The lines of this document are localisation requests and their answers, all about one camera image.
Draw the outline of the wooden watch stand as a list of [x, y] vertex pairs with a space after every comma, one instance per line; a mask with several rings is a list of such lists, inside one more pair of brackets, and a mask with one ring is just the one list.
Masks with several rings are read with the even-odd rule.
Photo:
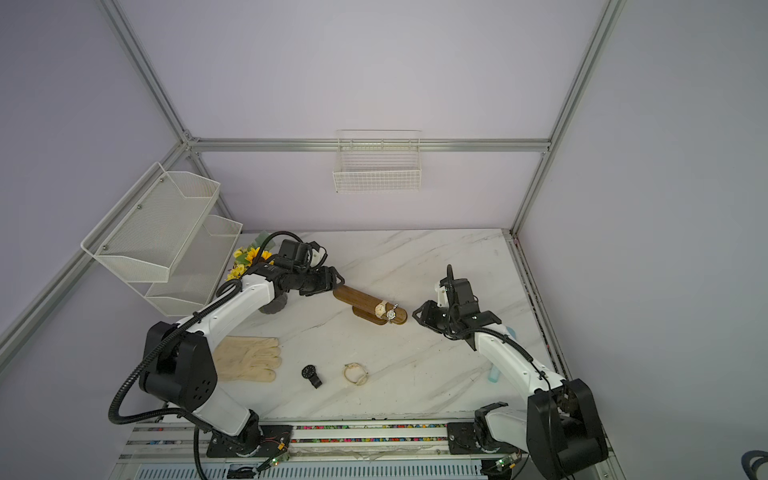
[[[354, 315], [375, 325], [403, 325], [408, 319], [407, 311], [400, 307], [398, 303], [379, 299], [347, 285], [334, 290], [333, 295], [337, 300], [349, 305]], [[381, 301], [388, 302], [388, 315], [385, 319], [377, 318], [374, 314], [375, 307]]]

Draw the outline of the cream strap wrist watch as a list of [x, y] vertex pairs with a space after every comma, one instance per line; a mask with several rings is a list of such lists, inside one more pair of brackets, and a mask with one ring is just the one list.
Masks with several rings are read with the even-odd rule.
[[374, 314], [377, 318], [385, 319], [388, 315], [388, 302], [381, 301], [374, 309]]

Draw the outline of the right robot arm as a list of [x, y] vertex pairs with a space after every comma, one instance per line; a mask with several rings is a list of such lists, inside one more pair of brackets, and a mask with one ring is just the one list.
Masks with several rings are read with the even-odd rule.
[[482, 310], [471, 284], [448, 267], [438, 298], [413, 313], [417, 323], [451, 341], [464, 341], [505, 377], [525, 402], [522, 410], [499, 401], [474, 413], [471, 435], [450, 428], [452, 445], [471, 452], [526, 454], [546, 479], [566, 479], [607, 460], [609, 448], [594, 395], [537, 360], [501, 319]]

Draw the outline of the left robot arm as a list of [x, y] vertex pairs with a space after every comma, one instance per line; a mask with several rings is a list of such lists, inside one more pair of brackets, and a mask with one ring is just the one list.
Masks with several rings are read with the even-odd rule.
[[143, 358], [118, 388], [107, 417], [115, 425], [174, 415], [210, 432], [241, 454], [263, 441], [259, 417], [218, 384], [214, 352], [257, 311], [281, 311], [291, 291], [303, 297], [331, 292], [343, 277], [327, 265], [327, 250], [289, 231], [268, 235], [211, 303], [177, 323], [147, 333]]

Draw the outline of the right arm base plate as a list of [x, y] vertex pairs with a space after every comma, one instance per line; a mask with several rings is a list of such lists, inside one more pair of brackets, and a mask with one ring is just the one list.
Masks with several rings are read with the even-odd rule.
[[448, 450], [451, 455], [522, 453], [522, 450], [488, 436], [482, 438], [475, 432], [472, 422], [449, 422], [446, 424]]

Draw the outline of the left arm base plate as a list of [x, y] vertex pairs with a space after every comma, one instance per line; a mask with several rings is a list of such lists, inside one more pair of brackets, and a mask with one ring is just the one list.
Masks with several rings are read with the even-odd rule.
[[214, 430], [206, 450], [207, 458], [273, 458], [288, 450], [294, 427], [287, 424], [246, 428], [238, 436]]

